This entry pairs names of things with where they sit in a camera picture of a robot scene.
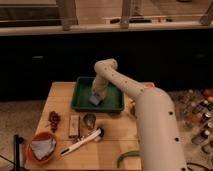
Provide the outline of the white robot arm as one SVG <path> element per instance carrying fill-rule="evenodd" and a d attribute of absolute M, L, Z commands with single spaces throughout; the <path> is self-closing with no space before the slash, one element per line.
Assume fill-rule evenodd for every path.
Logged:
<path fill-rule="evenodd" d="M 162 89 L 147 86 L 117 72 L 115 59 L 95 63 L 92 92 L 103 94 L 110 82 L 135 101 L 143 171 L 187 171 L 175 108 Z"/>

